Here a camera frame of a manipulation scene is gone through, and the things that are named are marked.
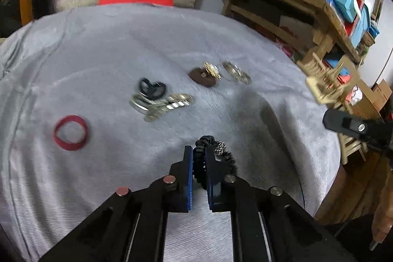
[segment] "white wall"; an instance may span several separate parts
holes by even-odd
[[[364,59],[364,64],[359,67],[362,80],[370,87],[374,85],[378,78],[384,78],[389,85],[393,83],[393,55],[388,61],[393,48],[392,18],[393,2],[391,0],[383,0],[381,16],[378,22],[380,34],[376,37],[375,44],[370,47]]]

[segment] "gray cloth surface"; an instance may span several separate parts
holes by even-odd
[[[223,60],[252,84],[234,81]],[[222,72],[213,88],[187,76],[204,61]],[[195,103],[147,123],[129,105],[141,77]],[[251,185],[281,186],[314,214],[340,161],[325,110],[272,42],[220,15],[121,4],[44,17],[0,47],[1,226],[36,261],[116,187],[148,187],[202,135],[226,142]],[[74,152],[52,139],[69,114],[90,128]],[[206,192],[193,189],[192,211],[169,215],[164,260],[232,261],[229,213],[211,213]]]

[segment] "blue gripper pad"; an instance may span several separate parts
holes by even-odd
[[[183,189],[183,194],[187,199],[187,209],[191,210],[193,200],[193,148],[185,146],[183,157],[183,168],[186,171],[186,185]]]

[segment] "metal ring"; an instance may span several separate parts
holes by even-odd
[[[239,67],[232,64],[230,61],[223,61],[223,67],[237,81],[241,81],[246,85],[251,83],[250,76],[246,72],[242,71]]]
[[[149,107],[152,104],[141,93],[137,93],[132,96],[132,98],[130,100],[130,105],[133,106],[140,113],[147,115],[149,113]]]

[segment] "red ring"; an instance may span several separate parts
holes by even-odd
[[[57,136],[57,132],[59,131],[59,129],[62,126],[64,126],[66,123],[71,123],[71,122],[72,123],[79,123],[83,128],[84,136],[78,142],[65,142]],[[77,115],[65,116],[64,118],[59,120],[59,122],[55,125],[55,127],[53,129],[53,139],[56,142],[56,144],[60,148],[62,148],[64,150],[68,150],[68,151],[75,151],[75,150],[79,150],[80,148],[82,148],[86,144],[87,136],[88,136],[88,131],[87,131],[86,122],[85,122],[85,120],[83,120],[83,118],[81,118],[80,116],[77,116]]]

